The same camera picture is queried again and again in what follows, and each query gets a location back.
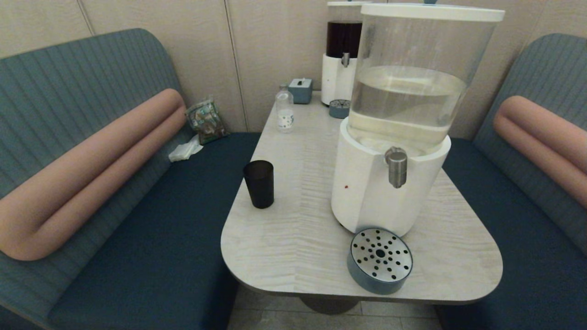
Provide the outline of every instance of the blue bench seat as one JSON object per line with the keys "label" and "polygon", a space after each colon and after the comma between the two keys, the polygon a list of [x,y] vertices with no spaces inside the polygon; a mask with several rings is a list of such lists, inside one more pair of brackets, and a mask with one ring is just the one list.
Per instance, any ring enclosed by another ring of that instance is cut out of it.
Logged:
{"label": "blue bench seat", "polygon": [[443,166],[495,239],[498,287],[480,301],[437,306],[444,329],[587,329],[587,258],[472,142],[453,139]]}
{"label": "blue bench seat", "polygon": [[49,314],[59,329],[225,329],[237,282],[224,221],[260,134],[233,133],[173,163]]}

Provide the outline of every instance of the drip tray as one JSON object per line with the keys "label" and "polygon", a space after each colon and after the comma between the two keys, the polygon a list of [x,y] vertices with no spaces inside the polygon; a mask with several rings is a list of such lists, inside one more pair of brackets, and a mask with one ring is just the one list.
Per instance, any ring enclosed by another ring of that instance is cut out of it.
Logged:
{"label": "drip tray", "polygon": [[396,234],[369,228],[353,238],[346,264],[350,275],[365,290],[391,294],[410,275],[413,260],[410,249]]}

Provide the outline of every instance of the black cup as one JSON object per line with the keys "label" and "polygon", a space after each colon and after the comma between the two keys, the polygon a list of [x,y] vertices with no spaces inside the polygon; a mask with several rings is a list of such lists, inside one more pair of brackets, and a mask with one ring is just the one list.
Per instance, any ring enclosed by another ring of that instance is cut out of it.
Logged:
{"label": "black cup", "polygon": [[266,160],[248,163],[242,173],[251,196],[253,206],[268,208],[273,204],[273,165]]}

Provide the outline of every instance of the white lid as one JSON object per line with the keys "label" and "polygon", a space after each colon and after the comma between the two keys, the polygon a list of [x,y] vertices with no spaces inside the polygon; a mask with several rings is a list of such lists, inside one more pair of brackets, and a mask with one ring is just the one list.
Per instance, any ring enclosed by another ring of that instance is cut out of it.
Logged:
{"label": "white lid", "polygon": [[362,6],[370,4],[370,1],[329,1],[329,6]]}
{"label": "white lid", "polygon": [[505,11],[476,7],[427,4],[366,4],[361,14],[446,21],[501,22]]}

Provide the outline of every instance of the pink bolster cushion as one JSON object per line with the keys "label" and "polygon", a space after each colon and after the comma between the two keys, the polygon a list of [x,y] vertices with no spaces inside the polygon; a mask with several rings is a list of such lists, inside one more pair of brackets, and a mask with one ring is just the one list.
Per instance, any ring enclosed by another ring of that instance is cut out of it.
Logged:
{"label": "pink bolster cushion", "polygon": [[185,123],[166,89],[111,122],[0,200],[0,250],[37,260],[60,248]]}
{"label": "pink bolster cushion", "polygon": [[522,96],[511,96],[501,104],[493,127],[587,208],[586,131]]}

